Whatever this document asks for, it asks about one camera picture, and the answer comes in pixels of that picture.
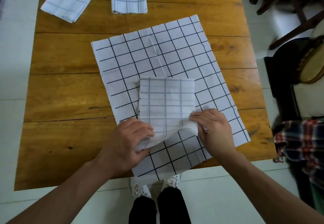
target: hand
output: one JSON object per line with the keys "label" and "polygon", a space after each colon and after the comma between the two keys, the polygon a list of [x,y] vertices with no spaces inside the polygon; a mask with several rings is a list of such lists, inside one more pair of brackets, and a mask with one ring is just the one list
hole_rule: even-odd
{"label": "hand", "polygon": [[193,112],[189,119],[198,123],[198,134],[209,154],[221,163],[236,153],[231,125],[216,109]]}
{"label": "hand", "polygon": [[150,124],[129,118],[114,129],[94,162],[104,169],[109,177],[122,174],[134,168],[148,155],[148,149],[136,153],[138,143],[148,136],[154,136]]}

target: white sneaker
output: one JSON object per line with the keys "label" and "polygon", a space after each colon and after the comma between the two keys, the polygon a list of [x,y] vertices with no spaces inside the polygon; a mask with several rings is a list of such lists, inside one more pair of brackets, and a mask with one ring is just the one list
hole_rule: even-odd
{"label": "white sneaker", "polygon": [[181,174],[177,174],[177,175],[171,176],[168,179],[165,179],[163,182],[161,191],[163,191],[167,187],[178,188],[179,184],[180,184],[180,179],[181,179]]}
{"label": "white sneaker", "polygon": [[131,177],[130,180],[130,187],[132,189],[132,195],[136,199],[138,197],[148,197],[152,198],[150,190],[148,189],[147,185],[139,186],[137,183],[137,177]]}

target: forearm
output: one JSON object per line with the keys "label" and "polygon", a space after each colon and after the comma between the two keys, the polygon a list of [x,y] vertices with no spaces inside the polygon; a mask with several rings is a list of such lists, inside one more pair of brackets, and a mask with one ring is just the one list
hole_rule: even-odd
{"label": "forearm", "polygon": [[111,175],[94,161],[85,163],[63,184],[13,218],[8,224],[71,223],[85,203]]}
{"label": "forearm", "polygon": [[221,164],[267,224],[324,222],[321,214],[252,165],[243,154],[237,153]]}

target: person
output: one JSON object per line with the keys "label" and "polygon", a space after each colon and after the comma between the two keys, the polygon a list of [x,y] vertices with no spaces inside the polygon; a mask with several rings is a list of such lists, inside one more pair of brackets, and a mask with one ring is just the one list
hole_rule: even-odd
{"label": "person", "polygon": [[[198,133],[207,151],[234,178],[265,223],[324,223],[324,216],[252,165],[235,149],[231,126],[224,114],[216,109],[207,109],[192,113],[189,119],[198,123]],[[147,136],[154,136],[151,125],[134,118],[121,122],[111,134],[113,139],[103,146],[94,160],[86,162],[64,183],[8,224],[71,223],[100,186],[113,176],[135,167],[148,155],[148,150],[139,153],[135,151],[138,143]],[[179,179],[179,176],[175,176],[169,182],[164,182],[163,191],[157,200],[160,223],[171,220],[190,223],[181,192],[177,188]],[[133,193],[138,198],[134,201],[129,222],[155,223],[156,209],[148,189],[134,185]],[[140,204],[151,208],[146,209],[144,215],[139,214],[143,211],[138,209]]]}

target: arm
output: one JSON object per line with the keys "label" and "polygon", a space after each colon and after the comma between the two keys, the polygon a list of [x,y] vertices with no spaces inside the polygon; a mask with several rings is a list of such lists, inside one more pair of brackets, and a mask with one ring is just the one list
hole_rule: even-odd
{"label": "arm", "polygon": [[8,224],[71,223],[91,196],[106,181],[135,167],[148,150],[136,153],[136,146],[147,136],[154,136],[151,125],[135,118],[121,122],[99,155],[86,162],[63,184],[35,202]]}
{"label": "arm", "polygon": [[208,109],[192,113],[190,119],[198,122],[198,133],[208,152],[234,178],[267,224],[324,223],[324,216],[236,151],[231,126],[223,113]]}

